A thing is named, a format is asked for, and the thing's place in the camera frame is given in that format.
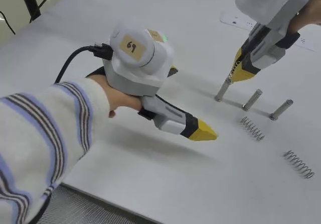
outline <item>metal peg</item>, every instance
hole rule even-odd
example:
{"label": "metal peg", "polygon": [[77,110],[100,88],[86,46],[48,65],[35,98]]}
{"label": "metal peg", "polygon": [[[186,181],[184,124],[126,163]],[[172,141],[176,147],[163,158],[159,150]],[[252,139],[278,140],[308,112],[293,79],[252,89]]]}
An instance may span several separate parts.
{"label": "metal peg", "polygon": [[251,98],[247,101],[246,104],[242,106],[242,109],[244,111],[249,111],[250,108],[253,106],[253,104],[259,99],[259,97],[262,95],[262,91],[260,89],[256,90],[255,93],[251,96]]}
{"label": "metal peg", "polygon": [[217,95],[214,97],[215,101],[221,102],[223,99],[224,94],[226,93],[229,86],[232,84],[232,80],[230,78],[226,78],[225,82],[223,83],[221,89],[217,93]]}
{"label": "metal peg", "polygon": [[293,100],[288,99],[287,101],[284,102],[284,104],[281,105],[274,113],[270,114],[270,119],[271,120],[277,120],[278,117],[286,111],[291,105],[293,104]]}

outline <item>power strip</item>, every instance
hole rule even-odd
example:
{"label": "power strip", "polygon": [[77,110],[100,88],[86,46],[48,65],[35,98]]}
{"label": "power strip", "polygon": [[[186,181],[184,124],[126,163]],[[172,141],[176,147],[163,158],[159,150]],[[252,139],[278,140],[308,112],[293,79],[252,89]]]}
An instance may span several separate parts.
{"label": "power strip", "polygon": [[[237,28],[241,28],[247,31],[251,31],[255,26],[256,22],[250,18],[246,18],[245,16],[235,16],[227,13],[222,13],[220,21],[224,24],[234,26]],[[304,49],[314,51],[313,41],[308,40],[307,38],[301,36],[296,42],[295,45],[298,47],[302,47]]]}

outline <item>handwritten label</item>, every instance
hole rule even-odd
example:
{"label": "handwritten label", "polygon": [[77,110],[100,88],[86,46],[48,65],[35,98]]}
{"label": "handwritten label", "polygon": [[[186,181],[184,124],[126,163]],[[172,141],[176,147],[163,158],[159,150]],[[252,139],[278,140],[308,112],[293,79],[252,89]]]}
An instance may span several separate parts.
{"label": "handwritten label", "polygon": [[125,35],[119,44],[119,48],[139,61],[146,51],[146,47],[140,42],[134,40],[130,35]]}
{"label": "handwritten label", "polygon": [[158,42],[164,42],[163,38],[160,36],[160,34],[156,31],[152,31],[150,29],[148,29],[151,37],[155,40],[155,41],[158,41]]}

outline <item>coil spring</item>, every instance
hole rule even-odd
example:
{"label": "coil spring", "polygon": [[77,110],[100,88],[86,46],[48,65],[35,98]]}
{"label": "coil spring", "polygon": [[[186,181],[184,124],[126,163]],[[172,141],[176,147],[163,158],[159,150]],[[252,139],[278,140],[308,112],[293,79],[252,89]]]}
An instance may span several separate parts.
{"label": "coil spring", "polygon": [[306,166],[306,164],[303,163],[302,160],[300,160],[292,150],[286,152],[283,156],[286,160],[289,161],[290,164],[295,167],[299,174],[306,179],[310,179],[312,176],[314,176],[314,172],[312,172],[312,170],[309,169],[309,167]]}
{"label": "coil spring", "polygon": [[245,116],[241,119],[240,123],[246,128],[249,133],[256,138],[257,141],[263,140],[265,136],[263,133],[254,125],[254,123]]}
{"label": "coil spring", "polygon": [[232,70],[230,71],[229,75],[227,76],[227,78],[231,81],[231,84],[233,83],[232,81],[232,76],[233,73],[235,72],[236,67],[241,63],[241,61],[236,61],[232,67]]}

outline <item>striped sweater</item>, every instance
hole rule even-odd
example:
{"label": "striped sweater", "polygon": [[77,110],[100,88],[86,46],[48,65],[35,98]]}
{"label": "striped sweater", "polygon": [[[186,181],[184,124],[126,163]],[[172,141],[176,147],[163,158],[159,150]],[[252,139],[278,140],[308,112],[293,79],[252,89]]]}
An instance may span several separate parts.
{"label": "striped sweater", "polygon": [[91,79],[0,98],[0,223],[28,223],[107,124]]}

